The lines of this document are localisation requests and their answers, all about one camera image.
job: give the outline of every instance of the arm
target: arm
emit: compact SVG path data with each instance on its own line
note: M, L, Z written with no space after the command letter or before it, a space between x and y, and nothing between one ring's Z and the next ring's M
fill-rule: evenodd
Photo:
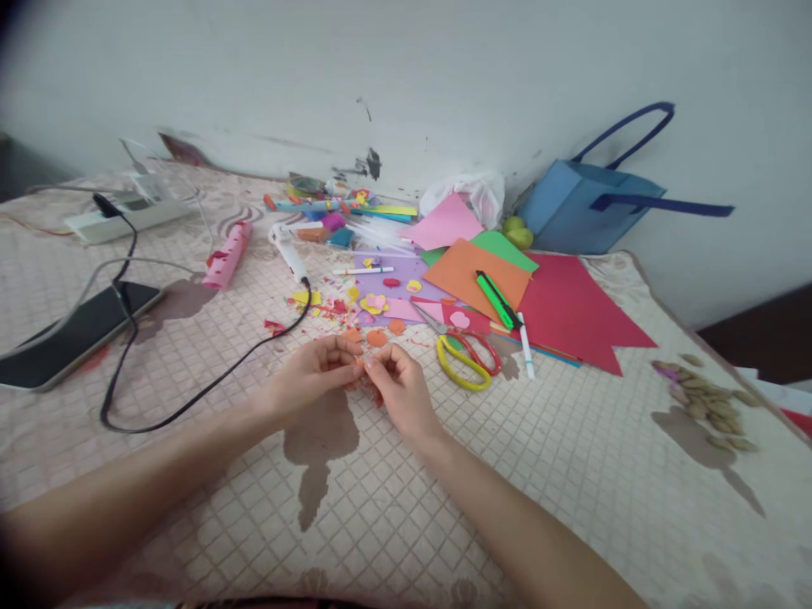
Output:
M531 607L645 607L601 557L442 429L420 364L397 345L367 363L392 422L480 532Z
M301 406L358 379L360 353L340 337L309 343L245 403L13 509L4 517L10 558L53 605L102 579L172 506Z

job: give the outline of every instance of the bag handle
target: bag handle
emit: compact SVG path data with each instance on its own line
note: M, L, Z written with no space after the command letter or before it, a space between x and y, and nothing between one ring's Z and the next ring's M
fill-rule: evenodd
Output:
M632 156L640 148L642 148L643 146L648 144L654 138L655 135L660 133L666 127L666 125L671 122L671 119L674 118L674 105L672 103L670 103L669 101L659 101L657 103L651 104L650 106L646 106L645 108L640 108L634 114L629 114L622 121L619 121L619 122L613 124L609 129L607 129L602 134L600 134L595 141L593 141L591 144L589 144L586 148L584 148L577 155L573 156L573 158L571 159L572 162L582 162L584 160L584 155L587 152L589 152L590 150L595 148L603 140L605 140L607 137L609 137L610 135L615 133L615 131L618 131L619 129L622 129L623 127L625 127L626 125L628 125L632 121L637 120L638 118L640 118L644 114L648 114L649 112L654 112L655 110L662 110L663 112L666 113L666 116L657 124L656 127L654 127L649 132L648 135L646 135L637 144L635 144L631 148L629 148L628 151L626 151L625 154L621 155L620 158L618 158L616 161L611 162L608 165L606 165L606 169L612 169L612 170L617 169L618 167L620 167L620 164L623 161L625 161L630 156Z
M664 209L669 211L679 211L681 213L691 213L696 216L728 217L736 209L733 206L712 206L705 203L688 203L673 199L656 199L641 195L601 195L595 199L595 203L590 205L590 209L605 211L612 203L623 203L637 206L632 211L633 214L640 213L646 207Z

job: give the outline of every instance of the hand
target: hand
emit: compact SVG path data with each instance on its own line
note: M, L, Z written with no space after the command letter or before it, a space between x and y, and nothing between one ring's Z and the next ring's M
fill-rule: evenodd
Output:
M355 358L362 353L359 344L335 335L307 343L257 392L255 402L287 419L329 390L357 381L364 368Z
M369 358L366 373L381 390L392 423L412 448L423 439L445 435L422 366L399 345L389 343Z

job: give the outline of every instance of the white wall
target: white wall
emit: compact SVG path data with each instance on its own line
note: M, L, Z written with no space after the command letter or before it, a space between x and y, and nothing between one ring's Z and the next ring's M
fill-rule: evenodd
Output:
M812 279L806 0L32 4L0 126L70 173L124 165L120 135L158 148L173 129L246 172L325 178L372 146L383 194L492 167L515 196L665 99L672 126L624 168L738 209L653 211L629 233L656 292L702 326Z

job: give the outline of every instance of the scissor blade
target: scissor blade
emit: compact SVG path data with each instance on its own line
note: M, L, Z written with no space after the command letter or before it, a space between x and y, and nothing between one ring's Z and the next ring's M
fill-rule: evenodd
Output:
M440 327L440 324L437 323L437 321L434 319L434 317L432 317L431 315L429 315L428 313L425 312L423 307L418 305L416 302L413 302L412 306L415 307L415 309L417 309L417 312L420 313L423 316L423 319L425 319L425 322L429 326L434 328L434 331L437 332L437 334L443 334L443 328Z

